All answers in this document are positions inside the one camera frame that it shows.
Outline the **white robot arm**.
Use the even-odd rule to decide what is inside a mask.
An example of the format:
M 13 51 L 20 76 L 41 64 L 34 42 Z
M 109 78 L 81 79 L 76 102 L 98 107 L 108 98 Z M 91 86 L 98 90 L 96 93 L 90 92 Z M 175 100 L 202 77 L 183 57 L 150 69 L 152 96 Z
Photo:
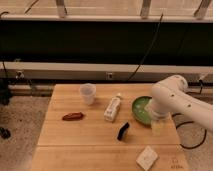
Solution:
M 173 75 L 151 87 L 151 100 L 145 109 L 154 120 L 169 112 L 182 113 L 208 130 L 213 130 L 213 105 L 187 94 L 188 83 L 181 75 Z

